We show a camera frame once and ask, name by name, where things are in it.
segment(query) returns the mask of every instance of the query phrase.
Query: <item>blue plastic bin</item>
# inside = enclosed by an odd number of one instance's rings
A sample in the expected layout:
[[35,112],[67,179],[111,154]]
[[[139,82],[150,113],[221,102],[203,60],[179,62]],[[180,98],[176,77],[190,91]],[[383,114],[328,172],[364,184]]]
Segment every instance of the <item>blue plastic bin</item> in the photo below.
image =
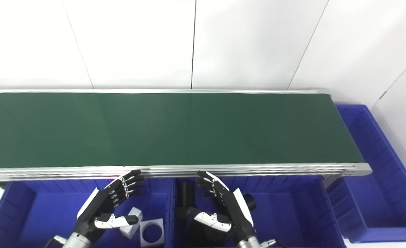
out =
[[[319,176],[238,176],[222,181],[231,190],[240,188],[255,198],[252,218],[261,242],[275,238],[291,248],[345,248]],[[203,197],[203,190],[195,188],[196,207],[218,212],[213,198]],[[181,220],[174,221],[174,247],[191,247]],[[230,237],[225,246],[235,246]]]
[[348,176],[327,192],[352,243],[406,241],[406,169],[365,105],[337,105],[373,173]]
[[[109,182],[107,179],[10,182],[0,201],[0,248],[42,248],[55,235],[69,237],[82,204],[95,187],[103,189]],[[163,218],[165,248],[172,243],[172,183],[173,179],[145,179],[142,195],[129,198],[115,212],[127,215],[132,207],[137,207],[142,210],[144,220]],[[119,229],[108,230],[92,247],[137,248],[140,231],[130,240]]]

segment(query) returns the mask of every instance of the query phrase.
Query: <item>robotic finger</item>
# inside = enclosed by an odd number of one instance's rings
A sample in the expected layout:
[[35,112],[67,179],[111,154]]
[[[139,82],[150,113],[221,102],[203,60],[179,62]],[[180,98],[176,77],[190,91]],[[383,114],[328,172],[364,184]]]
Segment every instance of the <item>robotic finger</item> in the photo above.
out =
[[192,218],[195,221],[218,231],[227,233],[232,228],[231,222],[228,220],[227,216],[224,215],[210,214],[195,207],[190,207],[186,211],[186,215],[188,218]]
[[94,225],[99,229],[111,229],[119,228],[128,225],[134,225],[139,221],[136,215],[114,215],[114,214],[102,214],[96,218]]

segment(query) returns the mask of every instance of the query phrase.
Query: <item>white foam block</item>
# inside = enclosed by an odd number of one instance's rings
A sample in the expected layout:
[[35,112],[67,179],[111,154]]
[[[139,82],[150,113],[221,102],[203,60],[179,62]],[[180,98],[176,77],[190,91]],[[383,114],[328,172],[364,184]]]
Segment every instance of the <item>white foam block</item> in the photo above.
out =
[[[145,231],[145,228],[150,225],[156,225],[160,227],[162,230],[162,235],[156,242],[147,242],[145,239],[143,239],[143,232]],[[165,243],[165,231],[163,229],[163,219],[155,219],[155,220],[150,220],[150,221],[142,221],[140,223],[140,247],[142,248],[149,248],[149,247],[154,247],[154,246],[159,246],[163,245]]]
[[134,234],[136,233],[137,229],[139,228],[140,222],[143,220],[143,214],[142,214],[142,211],[140,211],[138,208],[132,207],[132,209],[128,215],[136,215],[137,218],[139,218],[138,223],[136,223],[134,225],[123,226],[119,229],[123,236],[131,239],[134,236]]

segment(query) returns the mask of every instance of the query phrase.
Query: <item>white cube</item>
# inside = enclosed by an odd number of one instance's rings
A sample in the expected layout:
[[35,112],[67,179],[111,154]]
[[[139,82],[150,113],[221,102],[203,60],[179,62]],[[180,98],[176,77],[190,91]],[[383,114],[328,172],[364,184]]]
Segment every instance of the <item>white cube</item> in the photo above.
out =
[[140,222],[143,221],[143,214],[142,211],[140,211],[139,209],[132,207],[128,215],[136,215],[137,218],[139,218],[139,221],[134,225],[123,226],[119,229],[123,236],[131,239],[139,228]]

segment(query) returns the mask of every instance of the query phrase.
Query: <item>robotic hand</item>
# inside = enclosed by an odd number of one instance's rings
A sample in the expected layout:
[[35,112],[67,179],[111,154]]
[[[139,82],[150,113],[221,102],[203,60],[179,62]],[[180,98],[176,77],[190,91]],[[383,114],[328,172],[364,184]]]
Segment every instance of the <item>robotic hand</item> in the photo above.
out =
[[134,189],[143,187],[140,170],[132,170],[115,179],[103,190],[96,188],[77,213],[77,222],[68,240],[55,236],[64,244],[63,248],[88,248],[104,235],[107,229],[134,225],[139,219],[135,215],[114,215],[115,207],[130,196],[140,195]]
[[258,242],[250,210],[239,188],[231,192],[218,177],[211,173],[198,171],[198,175],[201,176],[196,179],[198,187],[208,190],[203,193],[203,196],[215,197],[226,208],[229,216],[210,214],[190,207],[186,212],[189,218],[213,229],[227,232],[238,248],[267,248],[275,243],[279,244],[276,240],[268,240],[261,244]]

